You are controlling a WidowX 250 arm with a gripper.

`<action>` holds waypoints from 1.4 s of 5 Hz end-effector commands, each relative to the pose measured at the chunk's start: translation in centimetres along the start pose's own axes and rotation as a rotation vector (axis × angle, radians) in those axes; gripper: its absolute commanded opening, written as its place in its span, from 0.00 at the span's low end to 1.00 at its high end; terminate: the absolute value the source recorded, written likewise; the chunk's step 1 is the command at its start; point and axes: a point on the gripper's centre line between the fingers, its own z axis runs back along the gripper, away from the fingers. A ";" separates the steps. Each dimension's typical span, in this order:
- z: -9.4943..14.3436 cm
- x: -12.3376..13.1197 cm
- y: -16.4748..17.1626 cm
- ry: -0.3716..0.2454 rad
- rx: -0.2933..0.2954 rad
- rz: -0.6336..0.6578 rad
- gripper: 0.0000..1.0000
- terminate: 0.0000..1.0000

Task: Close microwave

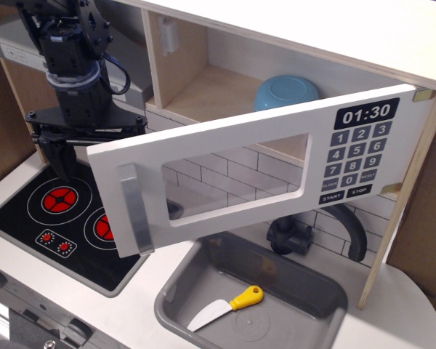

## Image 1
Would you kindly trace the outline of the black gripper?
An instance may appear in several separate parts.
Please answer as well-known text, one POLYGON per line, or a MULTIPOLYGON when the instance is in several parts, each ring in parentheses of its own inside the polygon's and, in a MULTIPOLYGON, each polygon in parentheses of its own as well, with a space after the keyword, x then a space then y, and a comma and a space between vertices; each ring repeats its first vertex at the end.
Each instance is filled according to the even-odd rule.
POLYGON ((145 133, 147 119, 117 106, 101 85, 57 91, 59 106, 30 111, 25 120, 58 177, 69 182, 76 171, 73 145, 95 145, 145 133))

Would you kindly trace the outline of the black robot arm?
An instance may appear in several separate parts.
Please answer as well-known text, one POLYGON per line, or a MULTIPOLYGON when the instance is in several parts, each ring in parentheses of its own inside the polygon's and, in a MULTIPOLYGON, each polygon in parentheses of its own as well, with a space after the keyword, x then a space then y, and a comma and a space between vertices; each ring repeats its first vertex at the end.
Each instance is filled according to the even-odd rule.
POLYGON ((113 102, 107 63, 125 67, 107 52, 110 23, 93 1, 16 1, 20 18, 47 64, 46 77, 59 105, 30 111, 31 137, 53 170, 69 181, 76 146, 143 135, 147 119, 113 102))

